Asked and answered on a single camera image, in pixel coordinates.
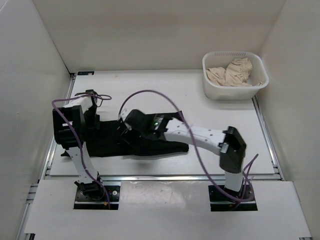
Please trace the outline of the black trousers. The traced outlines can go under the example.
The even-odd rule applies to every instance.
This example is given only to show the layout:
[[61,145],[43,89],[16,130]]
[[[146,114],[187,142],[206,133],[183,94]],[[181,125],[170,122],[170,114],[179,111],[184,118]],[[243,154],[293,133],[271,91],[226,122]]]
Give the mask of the black trousers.
[[150,140],[143,138],[138,131],[125,130],[121,120],[100,121],[99,130],[86,127],[85,119],[75,118],[72,125],[76,133],[78,127],[84,125],[86,148],[90,157],[114,156],[158,156],[177,153],[187,153],[189,145],[176,141]]

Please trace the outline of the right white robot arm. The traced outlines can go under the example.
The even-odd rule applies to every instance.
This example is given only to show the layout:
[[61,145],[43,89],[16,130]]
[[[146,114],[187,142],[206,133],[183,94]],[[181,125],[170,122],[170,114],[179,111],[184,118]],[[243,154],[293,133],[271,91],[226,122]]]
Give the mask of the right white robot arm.
[[225,185],[221,188],[214,183],[215,187],[229,201],[242,201],[243,161],[247,145],[235,127],[215,130],[189,126],[186,122],[163,114],[148,118],[138,109],[124,109],[119,118],[129,131],[137,131],[143,139],[192,145],[198,157],[198,148],[219,156],[219,167],[224,170]]

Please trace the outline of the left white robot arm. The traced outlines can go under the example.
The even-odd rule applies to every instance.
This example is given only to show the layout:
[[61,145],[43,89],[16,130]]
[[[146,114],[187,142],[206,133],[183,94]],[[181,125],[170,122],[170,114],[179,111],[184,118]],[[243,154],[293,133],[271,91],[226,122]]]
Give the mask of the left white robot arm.
[[56,106],[58,99],[51,103],[54,139],[73,161],[79,176],[75,182],[78,189],[93,201],[105,199],[100,174],[94,168],[87,150],[90,131],[100,127],[100,117],[97,115],[99,98],[93,89],[88,89],[68,99],[69,103],[62,107]]

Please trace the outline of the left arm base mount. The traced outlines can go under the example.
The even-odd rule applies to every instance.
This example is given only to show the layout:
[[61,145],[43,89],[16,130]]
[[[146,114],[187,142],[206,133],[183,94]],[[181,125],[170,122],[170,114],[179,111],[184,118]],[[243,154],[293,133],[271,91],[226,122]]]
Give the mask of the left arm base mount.
[[121,194],[120,185],[104,185],[108,194],[95,182],[86,186],[75,182],[77,185],[73,208],[75,210],[118,210]]

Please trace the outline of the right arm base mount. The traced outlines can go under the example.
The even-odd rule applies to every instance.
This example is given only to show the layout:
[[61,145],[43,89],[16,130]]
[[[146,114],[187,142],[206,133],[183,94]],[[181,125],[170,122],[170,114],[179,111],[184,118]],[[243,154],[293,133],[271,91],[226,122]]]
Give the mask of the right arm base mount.
[[218,185],[229,196],[221,193],[214,185],[208,186],[211,212],[254,212],[258,210],[254,191],[249,184],[242,185],[240,191],[233,191]]

